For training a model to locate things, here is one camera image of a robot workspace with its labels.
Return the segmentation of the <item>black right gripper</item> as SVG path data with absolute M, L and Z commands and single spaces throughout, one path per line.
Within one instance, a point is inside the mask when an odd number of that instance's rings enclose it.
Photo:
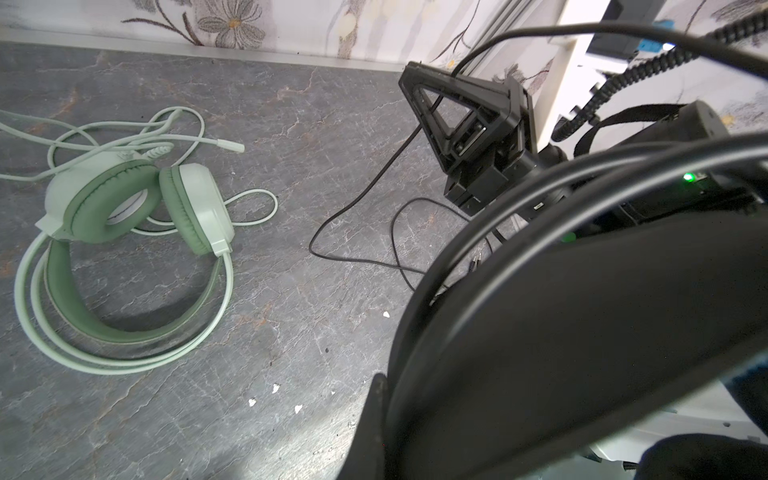
M 554 166 L 565 152 L 528 149 L 528 93 L 514 78 L 497 83 L 410 62 L 399 86 L 449 174 L 444 197 L 469 216 Z

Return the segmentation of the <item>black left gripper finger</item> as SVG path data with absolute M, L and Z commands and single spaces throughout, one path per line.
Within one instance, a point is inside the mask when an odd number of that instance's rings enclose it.
M 389 399 L 388 379 L 376 373 L 338 480 L 386 478 L 384 426 Z

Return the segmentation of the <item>black wired headphones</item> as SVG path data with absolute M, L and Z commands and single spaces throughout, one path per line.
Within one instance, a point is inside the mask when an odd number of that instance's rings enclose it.
M 737 146 L 646 194 L 672 158 L 575 184 L 424 274 L 386 375 L 385 479 L 518 479 L 721 382 L 767 428 L 767 135 L 682 106 L 661 130 Z

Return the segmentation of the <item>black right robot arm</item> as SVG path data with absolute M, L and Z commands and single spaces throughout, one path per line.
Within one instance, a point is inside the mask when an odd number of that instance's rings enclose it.
M 646 194 L 680 182 L 686 168 L 705 167 L 704 161 L 692 159 L 690 154 L 696 149 L 714 145 L 734 154 L 737 146 L 721 137 L 682 140 L 666 130 L 658 131 L 648 141 L 632 139 L 611 150 L 590 153 L 600 129 L 634 121 L 667 126 L 681 119 L 683 108 L 677 104 L 642 105 L 594 124 L 575 147 L 571 161 L 563 157 L 556 144 L 590 122 L 596 109 L 619 90 L 698 57 L 766 78 L 766 61 L 731 47 L 766 29 L 764 11 L 703 37 L 621 21 L 524 28 L 497 35 L 478 46 L 450 73 L 411 62 L 405 67 L 399 85 L 419 120 L 419 131 L 427 137 L 448 177 L 446 198 L 469 215 L 488 208 L 489 214 L 480 219 L 477 227 L 478 233 L 488 233 L 511 214 L 521 213 L 526 220 L 535 218 L 571 195 L 573 185 L 584 184 L 611 169 L 653 157 L 672 158 L 673 166 L 663 168 L 661 177 L 641 188 L 641 193 Z M 539 116 L 519 83 L 503 86 L 461 73 L 480 54 L 506 40 L 598 33 L 649 38 L 674 47 L 609 78 L 573 119 L 551 134 L 543 148 L 537 147 L 541 136 L 534 130 Z

